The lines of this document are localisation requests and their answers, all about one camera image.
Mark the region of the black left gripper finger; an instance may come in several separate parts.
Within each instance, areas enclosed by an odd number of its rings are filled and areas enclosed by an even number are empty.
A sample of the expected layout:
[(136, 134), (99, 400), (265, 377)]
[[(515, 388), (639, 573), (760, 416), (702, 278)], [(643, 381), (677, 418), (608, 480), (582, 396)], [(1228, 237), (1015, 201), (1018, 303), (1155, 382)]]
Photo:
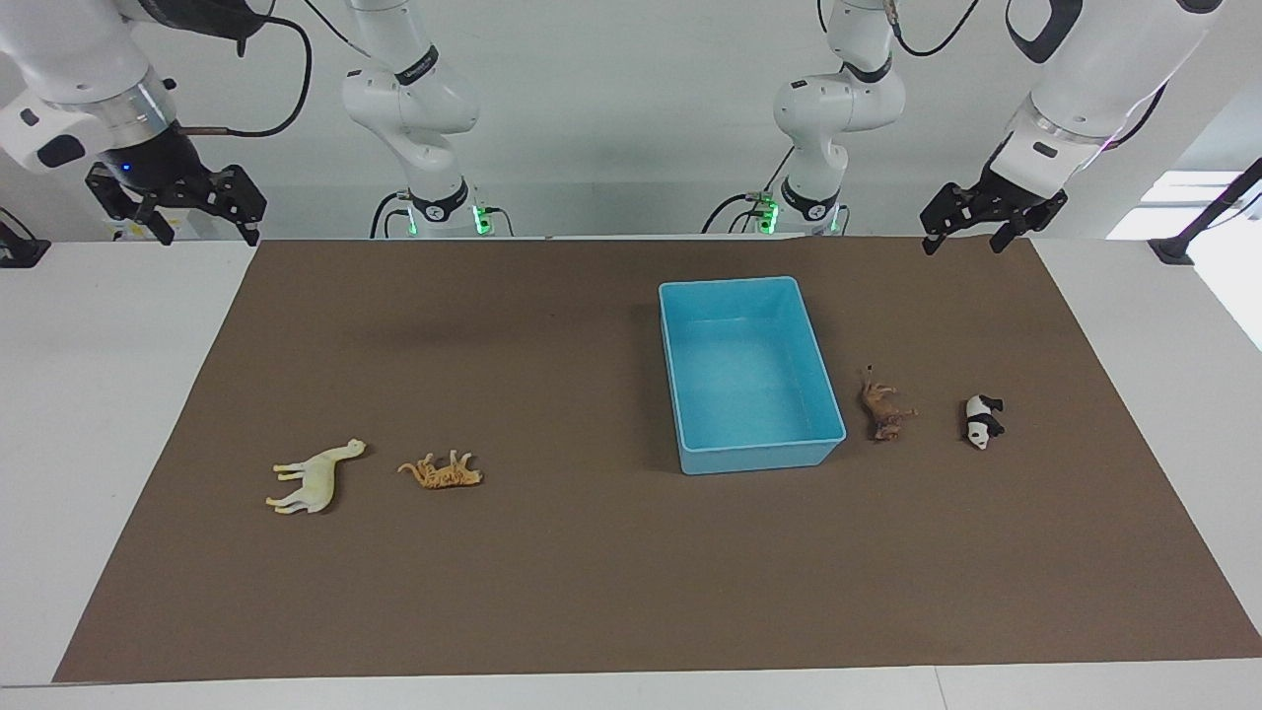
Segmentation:
[(1046, 211), (1044, 206), (1031, 206), (1023, 211), (1015, 212), (1010, 219), (1001, 226), (991, 237), (991, 251), (1001, 253), (1018, 237), (1023, 237), (1029, 231), (1044, 230)]
[(920, 224), (925, 233), (921, 240), (924, 255), (934, 255), (946, 242), (946, 237), (976, 224), (976, 190), (970, 188), (946, 183), (930, 198), (920, 212)]

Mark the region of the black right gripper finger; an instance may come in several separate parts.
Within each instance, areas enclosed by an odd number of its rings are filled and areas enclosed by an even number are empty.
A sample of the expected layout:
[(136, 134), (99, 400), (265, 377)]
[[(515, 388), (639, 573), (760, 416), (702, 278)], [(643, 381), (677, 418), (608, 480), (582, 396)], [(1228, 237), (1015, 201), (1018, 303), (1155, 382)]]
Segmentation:
[(175, 242), (175, 230), (159, 212), (159, 207), (164, 206), (163, 190), (138, 188), (129, 192), (105, 163), (90, 166), (87, 187), (111, 219), (125, 219), (140, 226), (162, 246)]
[(223, 168), (218, 172), (218, 216), (239, 230), (241, 240), (249, 247), (257, 246), (257, 224), (261, 224), (266, 207), (266, 197), (244, 168)]

